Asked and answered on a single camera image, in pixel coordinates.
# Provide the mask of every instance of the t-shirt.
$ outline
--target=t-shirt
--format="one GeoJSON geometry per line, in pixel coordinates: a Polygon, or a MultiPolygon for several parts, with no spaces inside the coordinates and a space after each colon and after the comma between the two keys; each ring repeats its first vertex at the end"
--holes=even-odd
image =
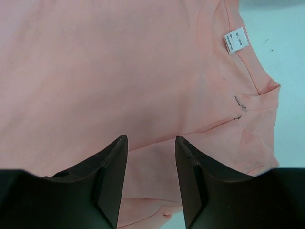
{"type": "Polygon", "coordinates": [[[245,174],[277,167],[280,85],[251,45],[229,55],[240,27],[238,0],[2,0],[0,167],[52,176],[127,135],[122,229],[182,210],[177,135],[245,174]]]}

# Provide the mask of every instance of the pink fabric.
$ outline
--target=pink fabric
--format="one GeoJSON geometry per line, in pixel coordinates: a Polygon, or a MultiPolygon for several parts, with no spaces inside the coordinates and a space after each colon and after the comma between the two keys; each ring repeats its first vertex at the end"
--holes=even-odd
{"type": "Polygon", "coordinates": [[[182,210],[177,135],[243,173],[278,166],[280,85],[250,45],[228,54],[241,26],[238,0],[0,1],[0,167],[52,176],[127,135],[118,227],[154,229],[182,210]]]}

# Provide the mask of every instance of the light blue surface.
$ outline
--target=light blue surface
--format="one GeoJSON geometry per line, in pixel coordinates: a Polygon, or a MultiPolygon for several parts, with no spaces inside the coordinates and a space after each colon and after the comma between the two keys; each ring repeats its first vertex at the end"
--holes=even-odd
{"type": "MultiPolygon", "coordinates": [[[[274,133],[281,167],[305,167],[305,0],[240,0],[253,49],[282,85],[274,133]]],[[[183,213],[161,229],[185,229],[183,213]]]]}

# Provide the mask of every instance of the garment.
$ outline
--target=garment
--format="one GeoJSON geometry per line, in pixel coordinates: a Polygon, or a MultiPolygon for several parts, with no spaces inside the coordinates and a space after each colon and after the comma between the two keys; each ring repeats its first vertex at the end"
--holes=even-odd
{"type": "Polygon", "coordinates": [[[0,167],[52,176],[127,135],[122,229],[182,210],[177,135],[252,176],[277,167],[280,85],[250,45],[228,54],[240,27],[238,0],[2,0],[0,167]]]}

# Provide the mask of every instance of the white label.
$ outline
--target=white label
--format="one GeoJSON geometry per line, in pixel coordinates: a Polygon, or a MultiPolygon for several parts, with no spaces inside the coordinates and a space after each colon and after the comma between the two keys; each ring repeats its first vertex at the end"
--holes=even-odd
{"type": "Polygon", "coordinates": [[[237,50],[249,45],[243,27],[225,35],[224,40],[229,54],[234,54],[237,50]]]}

